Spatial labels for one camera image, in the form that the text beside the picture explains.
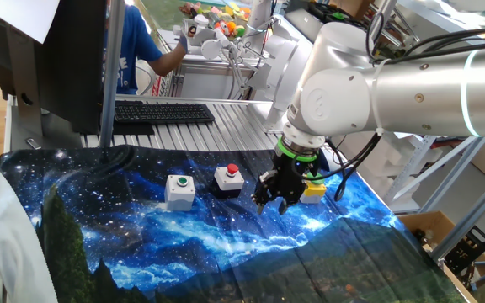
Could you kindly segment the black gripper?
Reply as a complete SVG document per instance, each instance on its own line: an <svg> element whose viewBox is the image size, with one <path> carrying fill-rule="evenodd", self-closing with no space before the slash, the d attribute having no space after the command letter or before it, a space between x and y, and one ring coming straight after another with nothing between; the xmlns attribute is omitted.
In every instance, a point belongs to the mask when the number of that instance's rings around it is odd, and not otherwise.
<svg viewBox="0 0 485 303"><path fill-rule="evenodd" d="M256 204L259 215L263 213L264 207L274 196L283 198L278 212L280 215L284 215L290 207L298 204L306 189L306 182L301 178L308 167L306 162L296 162L295 168L292 168L293 159L291 157L273 155L272 160L274 170L266 171L258 176L254 193L251 195L251 200Z"/></svg>

